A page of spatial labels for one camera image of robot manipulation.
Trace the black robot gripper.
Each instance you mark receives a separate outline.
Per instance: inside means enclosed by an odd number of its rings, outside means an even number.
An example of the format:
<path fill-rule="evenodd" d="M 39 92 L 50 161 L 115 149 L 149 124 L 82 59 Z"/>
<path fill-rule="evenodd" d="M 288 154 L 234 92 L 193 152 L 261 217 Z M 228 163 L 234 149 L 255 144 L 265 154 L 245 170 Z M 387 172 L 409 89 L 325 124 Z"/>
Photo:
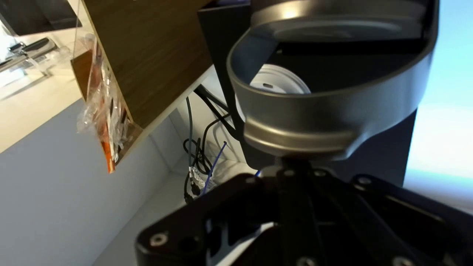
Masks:
<path fill-rule="evenodd" d="M 473 266 L 473 217 L 369 175 L 286 160 L 144 228 L 137 266 Z"/>

